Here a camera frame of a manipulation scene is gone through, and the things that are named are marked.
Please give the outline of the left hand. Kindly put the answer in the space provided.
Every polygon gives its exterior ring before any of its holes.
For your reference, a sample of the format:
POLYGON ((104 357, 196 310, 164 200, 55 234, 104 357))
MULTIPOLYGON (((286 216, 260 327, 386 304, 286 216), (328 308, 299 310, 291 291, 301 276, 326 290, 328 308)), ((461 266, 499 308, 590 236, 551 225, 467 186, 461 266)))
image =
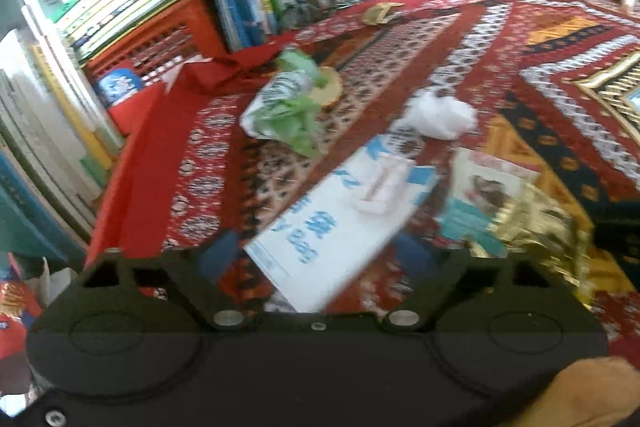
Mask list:
POLYGON ((614 426, 638 410, 638 369, 620 357, 585 359, 503 426, 614 426))

